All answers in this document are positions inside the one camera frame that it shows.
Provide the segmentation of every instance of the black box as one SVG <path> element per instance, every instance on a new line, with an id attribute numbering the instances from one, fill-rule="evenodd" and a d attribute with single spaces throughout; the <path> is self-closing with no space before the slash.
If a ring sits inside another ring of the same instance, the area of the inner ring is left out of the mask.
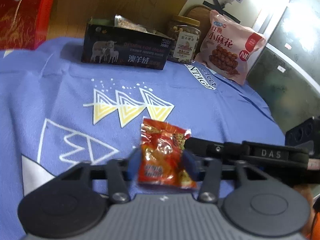
<path id="1" fill-rule="evenodd" d="M 320 159 L 320 118 L 311 117 L 285 133 L 285 145 L 301 148 Z"/>
<path id="2" fill-rule="evenodd" d="M 115 27 L 112 20 L 91 19 L 81 61 L 163 69 L 172 39 L 155 30 L 147 31 Z"/>

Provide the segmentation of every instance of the plastic jar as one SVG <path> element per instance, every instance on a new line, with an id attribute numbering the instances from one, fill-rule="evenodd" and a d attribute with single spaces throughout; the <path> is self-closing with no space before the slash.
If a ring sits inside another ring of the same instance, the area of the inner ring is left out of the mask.
<path id="1" fill-rule="evenodd" d="M 168 60 L 177 63 L 190 63 L 195 57 L 201 31 L 200 22 L 191 18 L 173 15 L 167 35 L 174 39 Z"/>

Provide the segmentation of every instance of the snack bag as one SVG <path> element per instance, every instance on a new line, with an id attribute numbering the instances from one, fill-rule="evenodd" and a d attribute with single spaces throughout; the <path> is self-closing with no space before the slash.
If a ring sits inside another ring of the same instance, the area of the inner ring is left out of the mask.
<path id="1" fill-rule="evenodd" d="M 210 12 L 211 28 L 195 60 L 215 72 L 244 85 L 248 74 L 247 60 L 262 48 L 266 39 L 253 29 L 227 19 L 217 11 Z"/>
<path id="2" fill-rule="evenodd" d="M 142 161 L 138 182 L 196 188 L 181 164 L 184 143 L 190 135 L 190 130 L 145 118 L 141 125 Z"/>
<path id="3" fill-rule="evenodd" d="M 121 15 L 116 14 L 115 16 L 115 27 L 125 28 L 138 32 L 147 32 L 147 29 L 139 24 L 135 24 L 127 18 L 122 17 Z"/>

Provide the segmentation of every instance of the yellow triangle pattern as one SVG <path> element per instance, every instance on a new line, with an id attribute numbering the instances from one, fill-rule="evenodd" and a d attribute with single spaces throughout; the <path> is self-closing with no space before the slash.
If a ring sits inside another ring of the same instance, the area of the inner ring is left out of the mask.
<path id="1" fill-rule="evenodd" d="M 93 105 L 93 124 L 96 124 L 102 118 L 115 111 L 117 108 L 117 106 L 107 105 L 105 103 Z"/>
<path id="2" fill-rule="evenodd" d="M 147 105 L 151 119 L 163 122 L 171 113 L 174 106 L 153 106 Z"/>
<path id="3" fill-rule="evenodd" d="M 3 58 L 5 58 L 6 56 L 8 56 L 11 52 L 13 52 L 13 49 L 7 49 L 7 50 L 4 52 Z"/>
<path id="4" fill-rule="evenodd" d="M 142 106 L 126 106 L 121 105 L 118 107 L 119 119 L 121 128 L 123 128 L 127 123 L 136 118 L 141 112 L 146 108 L 145 105 Z"/>

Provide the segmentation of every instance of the pink snack bag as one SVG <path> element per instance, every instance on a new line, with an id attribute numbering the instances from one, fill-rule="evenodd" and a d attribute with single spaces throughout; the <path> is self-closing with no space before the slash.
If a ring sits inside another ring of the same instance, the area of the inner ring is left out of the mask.
<path id="1" fill-rule="evenodd" d="M 247 60 L 253 52 L 264 46 L 266 39 L 215 10 L 210 12 L 210 21 L 211 28 L 195 60 L 244 85 L 248 74 Z"/>

